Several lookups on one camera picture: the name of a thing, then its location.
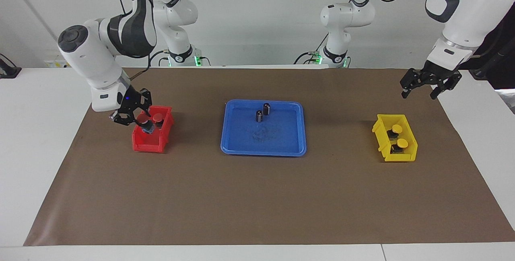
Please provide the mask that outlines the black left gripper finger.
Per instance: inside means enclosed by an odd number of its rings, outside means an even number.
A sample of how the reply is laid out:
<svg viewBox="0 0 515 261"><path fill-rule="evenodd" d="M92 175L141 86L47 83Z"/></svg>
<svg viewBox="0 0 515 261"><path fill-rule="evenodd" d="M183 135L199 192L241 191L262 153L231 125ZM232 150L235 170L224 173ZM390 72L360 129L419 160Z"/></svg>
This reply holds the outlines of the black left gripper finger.
<svg viewBox="0 0 515 261"><path fill-rule="evenodd" d="M431 99L435 100L441 93L445 92L446 90L453 90L461 78L461 74L453 74L452 76L445 79L438 77L431 78L431 85L435 86L431 92Z"/></svg>
<svg viewBox="0 0 515 261"><path fill-rule="evenodd" d="M413 89L423 85L420 76L421 70L414 68L407 70L406 74L400 80L400 85L402 87L402 98L406 99Z"/></svg>

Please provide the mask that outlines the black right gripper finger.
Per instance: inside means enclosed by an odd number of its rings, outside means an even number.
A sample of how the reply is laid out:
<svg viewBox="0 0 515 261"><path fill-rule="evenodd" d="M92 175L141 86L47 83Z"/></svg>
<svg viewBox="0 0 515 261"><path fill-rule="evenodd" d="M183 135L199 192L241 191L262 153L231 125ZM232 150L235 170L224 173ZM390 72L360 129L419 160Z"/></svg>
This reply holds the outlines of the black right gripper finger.
<svg viewBox="0 0 515 261"><path fill-rule="evenodd" d="M139 125L139 122L134 116L134 111L114 111L114 122L120 125L129 126L132 123Z"/></svg>
<svg viewBox="0 0 515 261"><path fill-rule="evenodd" d="M141 89L139 91L139 94L140 94L140 104L139 104L139 108L144 111L144 113L147 115L147 116L151 116L150 114L150 106L152 105L152 96L151 96L151 92L147 89Z"/></svg>

